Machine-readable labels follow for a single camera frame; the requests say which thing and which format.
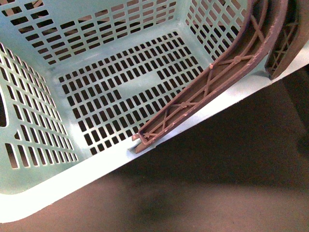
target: dark floor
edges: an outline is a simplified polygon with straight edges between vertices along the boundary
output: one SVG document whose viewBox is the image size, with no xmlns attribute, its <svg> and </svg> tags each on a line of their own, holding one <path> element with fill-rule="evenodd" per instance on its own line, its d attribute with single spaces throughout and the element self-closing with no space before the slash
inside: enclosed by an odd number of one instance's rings
<svg viewBox="0 0 309 232">
<path fill-rule="evenodd" d="M 0 231 L 308 232 L 304 118 L 279 81 Z"/>
</svg>

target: rectangular slot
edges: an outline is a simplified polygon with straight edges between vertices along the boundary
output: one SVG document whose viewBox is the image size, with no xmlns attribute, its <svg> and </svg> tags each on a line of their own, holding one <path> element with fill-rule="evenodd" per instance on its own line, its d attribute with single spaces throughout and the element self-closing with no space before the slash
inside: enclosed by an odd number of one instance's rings
<svg viewBox="0 0 309 232">
<path fill-rule="evenodd" d="M 5 144 L 12 168 L 19 168 L 12 144 Z"/>
<path fill-rule="evenodd" d="M 22 145 L 18 145 L 17 147 L 24 167 L 29 167 L 29 162 L 24 147 Z"/>
</svg>

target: light blue plastic basket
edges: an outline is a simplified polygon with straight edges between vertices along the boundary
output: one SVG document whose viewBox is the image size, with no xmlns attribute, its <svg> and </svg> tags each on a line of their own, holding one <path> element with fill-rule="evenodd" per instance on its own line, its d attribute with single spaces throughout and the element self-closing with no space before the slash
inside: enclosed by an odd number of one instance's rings
<svg viewBox="0 0 309 232">
<path fill-rule="evenodd" d="M 0 193 L 131 137 L 235 39 L 245 0 L 0 0 Z"/>
</svg>

